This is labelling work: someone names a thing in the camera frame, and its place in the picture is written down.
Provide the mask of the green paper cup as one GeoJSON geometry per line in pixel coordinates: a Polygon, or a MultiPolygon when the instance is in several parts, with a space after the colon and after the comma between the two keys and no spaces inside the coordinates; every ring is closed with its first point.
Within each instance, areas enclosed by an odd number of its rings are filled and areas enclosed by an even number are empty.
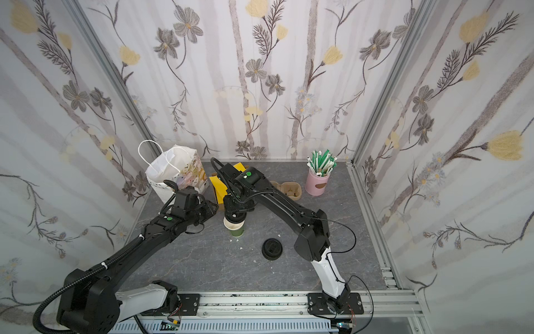
{"type": "Polygon", "coordinates": [[[244,233],[244,222],[234,223],[227,218],[223,220],[224,226],[229,230],[233,237],[240,237],[244,233]]]}

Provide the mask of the black plastic cup lids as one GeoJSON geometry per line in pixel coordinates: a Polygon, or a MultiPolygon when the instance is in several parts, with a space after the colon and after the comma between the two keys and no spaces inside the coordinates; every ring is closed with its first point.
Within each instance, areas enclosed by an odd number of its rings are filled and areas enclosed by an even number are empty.
{"type": "Polygon", "coordinates": [[[275,238],[267,239],[261,248],[261,253],[265,259],[274,261],[280,258],[283,252],[282,243],[275,238]]]}

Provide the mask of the black cup lid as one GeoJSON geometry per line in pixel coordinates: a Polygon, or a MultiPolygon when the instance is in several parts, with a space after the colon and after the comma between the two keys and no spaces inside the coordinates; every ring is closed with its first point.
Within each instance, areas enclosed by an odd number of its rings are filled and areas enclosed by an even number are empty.
{"type": "Polygon", "coordinates": [[[242,225],[246,220],[247,214],[245,212],[236,213],[236,212],[225,212],[224,224],[228,225],[231,228],[236,228],[237,225],[242,225]]]}

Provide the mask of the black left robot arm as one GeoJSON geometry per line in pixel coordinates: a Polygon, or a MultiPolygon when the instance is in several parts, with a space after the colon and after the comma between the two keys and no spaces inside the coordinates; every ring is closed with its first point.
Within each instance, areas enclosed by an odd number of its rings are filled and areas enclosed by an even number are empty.
{"type": "Polygon", "coordinates": [[[64,327],[62,333],[108,333],[118,322],[141,313],[175,314],[183,305],[175,285],[156,281],[123,296],[117,295],[118,290],[158,250],[185,233],[190,225],[202,225],[217,211],[218,205],[193,187],[175,189],[135,240],[90,269],[71,272],[62,288],[38,306],[33,327],[40,333],[54,333],[41,317],[56,299],[60,301],[56,320],[64,327]]]}

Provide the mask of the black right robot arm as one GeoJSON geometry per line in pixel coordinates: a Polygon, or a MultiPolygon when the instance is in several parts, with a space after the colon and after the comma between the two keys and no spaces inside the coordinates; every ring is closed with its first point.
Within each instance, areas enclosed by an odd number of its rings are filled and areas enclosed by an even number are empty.
{"type": "Polygon", "coordinates": [[[348,305],[355,304],[349,300],[350,281],[344,280],[339,273],[330,243],[329,224],[349,228],[346,224],[329,219],[323,210],[313,211],[301,206],[274,187],[255,167],[239,171],[232,164],[224,164],[215,157],[210,159],[210,163],[217,178],[227,187],[223,198],[225,223],[240,225],[257,204],[264,206],[297,235],[293,249],[314,267],[326,305],[340,314],[348,305]]]}

